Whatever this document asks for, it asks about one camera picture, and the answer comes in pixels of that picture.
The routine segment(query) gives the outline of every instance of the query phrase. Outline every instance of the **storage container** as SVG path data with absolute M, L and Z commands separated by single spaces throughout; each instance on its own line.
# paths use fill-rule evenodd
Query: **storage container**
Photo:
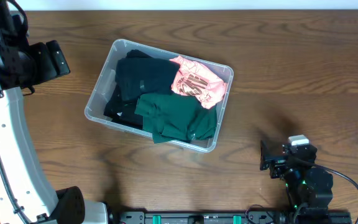
M 107 102 L 110 100 L 112 93 L 116 87 L 115 76 L 116 76 L 117 61 L 126 57 L 126 54 L 129 51 L 135 49 L 140 50 L 150 55 L 153 58 L 171 59 L 179 55 L 166 50 L 157 49 L 155 47 L 149 47 L 143 44 L 138 44 L 129 40 L 119 39 L 114 41 L 110 53 L 107 57 L 107 60 L 104 63 L 98 81 L 96 82 L 94 90 L 91 94 L 91 98 L 89 99 L 88 104 L 86 105 L 85 116 L 89 120 L 101 123 L 107 126 L 108 128 L 116 129 L 119 131 L 126 131 L 129 133 L 139 134 L 141 136 L 152 138 L 151 133 L 145 132 L 140 129 L 128 127 L 122 124 L 114 123 L 111 121 L 112 120 L 111 118 L 103 115 L 104 107 L 106 106 Z M 183 147 L 185 149 L 191 149 L 196 152 L 211 152 L 216 146 L 219 130 L 221 129 L 223 114 L 226 108 L 227 98 L 229 97 L 229 91 L 234 76 L 233 69 L 231 69 L 227 65 L 207 62 L 205 60 L 189 57 L 186 55 L 182 55 L 182 57 L 187 58 L 189 60 L 197 61 L 207 66 L 212 72 L 214 72 L 224 82 L 227 83 L 227 90 L 224 99 L 220 101 L 216 107 L 218 123 L 216 126 L 216 131 L 213 139 L 204 140 L 204 141 L 194 140 L 190 143 L 175 140 L 175 141 L 170 141 L 169 143 Z

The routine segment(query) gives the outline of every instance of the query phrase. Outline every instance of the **green shirt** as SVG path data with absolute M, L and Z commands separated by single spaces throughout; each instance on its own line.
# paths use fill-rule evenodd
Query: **green shirt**
M 154 143 L 213 138 L 216 106 L 205 109 L 194 96 L 143 94 L 135 114 L 143 116 L 143 130 L 153 134 Z

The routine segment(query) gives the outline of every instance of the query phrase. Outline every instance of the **white wall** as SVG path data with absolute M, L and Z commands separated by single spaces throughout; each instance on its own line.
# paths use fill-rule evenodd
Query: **white wall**
M 16 0 L 24 10 L 358 9 L 358 0 Z

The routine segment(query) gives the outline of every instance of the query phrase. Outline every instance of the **green tape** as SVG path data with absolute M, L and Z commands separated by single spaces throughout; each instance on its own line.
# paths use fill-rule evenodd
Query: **green tape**
M 153 215 L 153 224 L 161 224 L 161 216 Z
M 233 216 L 233 224 L 241 224 L 241 216 L 234 215 Z

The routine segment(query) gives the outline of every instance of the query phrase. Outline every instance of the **tabletop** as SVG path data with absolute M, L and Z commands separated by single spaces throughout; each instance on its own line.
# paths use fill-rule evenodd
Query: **tabletop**
M 35 86 L 25 117 L 53 187 L 78 186 L 113 207 L 246 210 L 287 205 L 259 171 L 261 139 L 305 134 L 317 164 L 358 183 L 358 11 L 28 12 L 29 41 L 57 40 L 71 73 Z M 112 43 L 127 39 L 230 66 L 234 80 L 215 150 L 197 154 L 108 129 L 84 108 Z M 358 214 L 334 176 L 331 209 Z

